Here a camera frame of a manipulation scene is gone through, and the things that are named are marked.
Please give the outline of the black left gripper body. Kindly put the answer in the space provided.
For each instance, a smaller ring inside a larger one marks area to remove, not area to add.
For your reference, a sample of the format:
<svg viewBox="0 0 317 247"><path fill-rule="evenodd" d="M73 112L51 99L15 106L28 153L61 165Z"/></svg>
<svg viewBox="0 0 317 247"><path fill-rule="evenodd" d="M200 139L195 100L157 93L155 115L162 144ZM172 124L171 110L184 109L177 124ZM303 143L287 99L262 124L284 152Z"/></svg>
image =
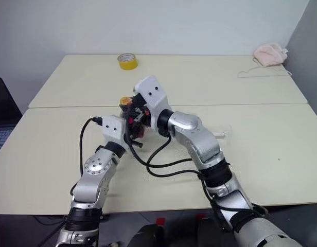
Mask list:
<svg viewBox="0 0 317 247"><path fill-rule="evenodd" d="M131 116L125 116L125 120L124 141L127 144L138 145L138 142L135 140L138 137L138 122Z"/></svg>

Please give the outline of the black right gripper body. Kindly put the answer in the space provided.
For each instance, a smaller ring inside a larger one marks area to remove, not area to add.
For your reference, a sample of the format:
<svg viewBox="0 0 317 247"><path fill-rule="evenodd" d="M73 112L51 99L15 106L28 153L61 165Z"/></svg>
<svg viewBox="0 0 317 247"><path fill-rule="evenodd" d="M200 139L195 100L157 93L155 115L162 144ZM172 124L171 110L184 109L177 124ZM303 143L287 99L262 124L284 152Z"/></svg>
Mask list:
<svg viewBox="0 0 317 247"><path fill-rule="evenodd" d="M136 94L131 99L131 115L134 118L138 118L137 121L145 127L151 127L151 113L143 96Z"/></svg>

